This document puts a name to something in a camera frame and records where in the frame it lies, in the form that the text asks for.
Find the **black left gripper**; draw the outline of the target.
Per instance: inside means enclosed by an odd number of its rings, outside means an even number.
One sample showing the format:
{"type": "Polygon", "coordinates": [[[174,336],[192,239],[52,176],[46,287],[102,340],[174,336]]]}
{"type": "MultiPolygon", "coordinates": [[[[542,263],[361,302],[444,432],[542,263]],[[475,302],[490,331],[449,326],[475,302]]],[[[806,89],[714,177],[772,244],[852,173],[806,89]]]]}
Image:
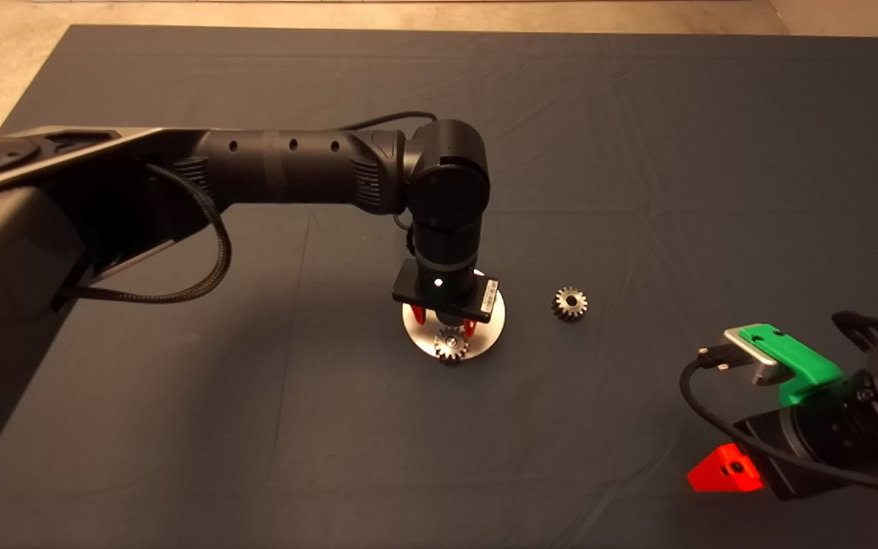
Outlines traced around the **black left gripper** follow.
{"type": "Polygon", "coordinates": [[[463,320],[464,337],[473,337],[478,323],[490,323],[499,280],[477,274],[471,263],[442,265],[418,257],[405,260],[393,284],[393,299],[407,303],[419,326],[425,310],[463,320]]]}

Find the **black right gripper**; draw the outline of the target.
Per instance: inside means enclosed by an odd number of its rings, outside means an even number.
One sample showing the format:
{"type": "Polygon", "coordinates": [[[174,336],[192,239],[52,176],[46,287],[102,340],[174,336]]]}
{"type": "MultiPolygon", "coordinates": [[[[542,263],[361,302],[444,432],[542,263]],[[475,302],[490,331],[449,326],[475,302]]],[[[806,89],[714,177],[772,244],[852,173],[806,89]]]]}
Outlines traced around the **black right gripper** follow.
{"type": "MultiPolygon", "coordinates": [[[[878,396],[864,383],[844,381],[798,406],[752,415],[735,422],[735,427],[803,460],[878,476],[878,396]]],[[[809,498],[847,486],[745,444],[717,446],[686,478],[697,493],[752,493],[767,484],[779,500],[809,498]]]]}

